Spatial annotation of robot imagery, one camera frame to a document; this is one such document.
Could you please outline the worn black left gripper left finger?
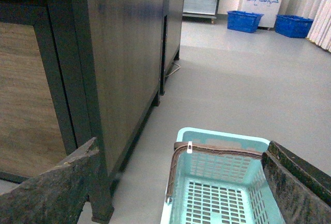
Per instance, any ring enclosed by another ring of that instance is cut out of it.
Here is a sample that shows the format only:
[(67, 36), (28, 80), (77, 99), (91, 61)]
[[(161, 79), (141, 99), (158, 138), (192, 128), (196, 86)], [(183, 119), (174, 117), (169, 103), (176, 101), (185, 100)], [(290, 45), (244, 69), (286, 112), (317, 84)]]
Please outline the worn black left gripper left finger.
[(58, 165), (1, 194), (1, 223), (77, 223), (84, 204), (98, 206), (100, 149), (88, 140)]

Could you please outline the worn black left gripper right finger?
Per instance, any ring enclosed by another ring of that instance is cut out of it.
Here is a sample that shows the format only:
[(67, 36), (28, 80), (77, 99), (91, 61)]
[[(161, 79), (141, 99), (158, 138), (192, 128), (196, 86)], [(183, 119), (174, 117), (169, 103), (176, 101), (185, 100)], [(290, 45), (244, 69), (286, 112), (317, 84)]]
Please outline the worn black left gripper right finger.
[(330, 175), (275, 141), (262, 167), (285, 223), (330, 223)]

